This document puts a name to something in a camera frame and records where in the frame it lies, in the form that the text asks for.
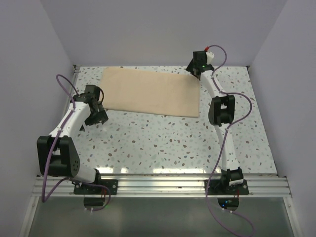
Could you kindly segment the beige cloth wrap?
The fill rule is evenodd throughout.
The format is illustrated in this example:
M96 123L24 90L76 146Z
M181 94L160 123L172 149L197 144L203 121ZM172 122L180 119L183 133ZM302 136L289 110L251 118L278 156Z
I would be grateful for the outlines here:
M199 80L192 75L105 68L99 84L109 110L199 117Z

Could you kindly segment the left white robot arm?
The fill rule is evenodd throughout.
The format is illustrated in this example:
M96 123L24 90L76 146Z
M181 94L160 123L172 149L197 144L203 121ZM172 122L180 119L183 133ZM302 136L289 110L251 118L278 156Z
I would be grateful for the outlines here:
M87 126L104 124L108 120L103 100L100 99L103 95L100 87L87 85L84 93L72 97L57 127L49 135L38 138L37 151L42 175L85 182L85 188L92 194L102 190L103 182L97 178L98 171L81 165L73 137Z

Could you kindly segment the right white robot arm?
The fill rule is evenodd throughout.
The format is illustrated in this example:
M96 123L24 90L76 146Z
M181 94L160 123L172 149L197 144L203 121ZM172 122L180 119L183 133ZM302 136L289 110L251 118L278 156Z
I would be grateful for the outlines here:
M235 152L232 134L228 131L235 118L235 97L227 94L214 74L211 61L214 58L212 52L206 50L194 51L193 58L186 71L195 76L206 87L211 96L208 119L214 126L219 142L221 143L220 179L210 180L206 185L209 195L228 195L241 187L244 178L242 169Z

